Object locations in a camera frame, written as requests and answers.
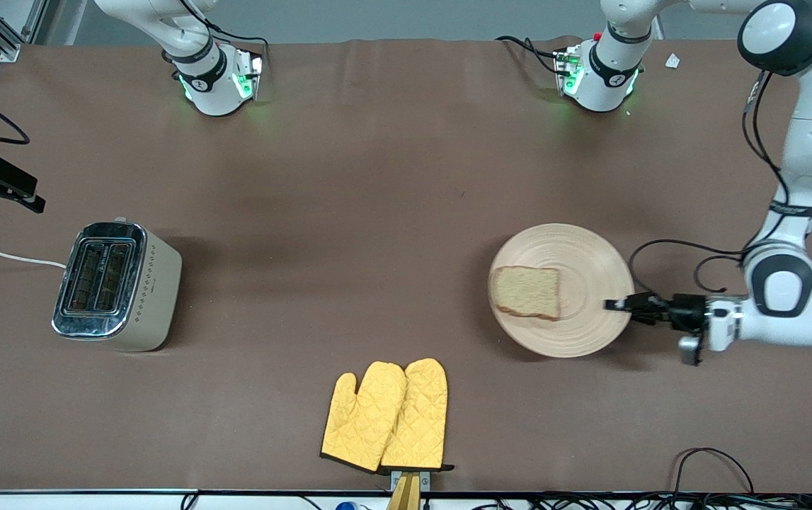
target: yellow oven mitt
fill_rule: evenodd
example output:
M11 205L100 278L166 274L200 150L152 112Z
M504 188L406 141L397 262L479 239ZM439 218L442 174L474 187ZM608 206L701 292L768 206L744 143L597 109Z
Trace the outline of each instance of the yellow oven mitt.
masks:
M375 361L356 390L355 374L337 380L324 429L322 458L376 472L406 396L399 365Z
M383 471L446 471L447 374L437 359L419 359L406 367L406 400L393 436L380 461Z

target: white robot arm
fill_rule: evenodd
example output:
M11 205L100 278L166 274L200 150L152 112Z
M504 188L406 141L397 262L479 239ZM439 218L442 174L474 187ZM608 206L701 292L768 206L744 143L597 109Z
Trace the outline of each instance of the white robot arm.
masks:
M748 295L650 294L607 301L634 319L667 320L686 330L683 361L697 364L703 346L723 351L735 340L812 346L812 261L805 239L812 227L812 0L767 0L745 20L738 38L746 61L796 77L800 93L787 130L780 185L764 225L743 258Z
M601 0L607 28L600 39L567 49L562 93L593 112L609 112L631 94L641 58L651 45L651 24L672 4L701 13L749 13L761 0Z
M136 26L166 51L185 97L207 115L233 113L256 97L261 56L216 42L202 23L218 0L95 0L104 13Z

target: oven mitt thumb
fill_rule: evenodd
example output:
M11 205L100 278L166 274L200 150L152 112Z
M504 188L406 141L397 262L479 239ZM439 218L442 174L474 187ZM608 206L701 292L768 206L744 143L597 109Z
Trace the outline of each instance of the oven mitt thumb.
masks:
M406 367L406 399L380 461L382 472L449 471L444 465L447 374L437 359Z
M361 387L356 384L355 374L337 380L321 456L376 472L406 396L406 374L399 365L375 361Z

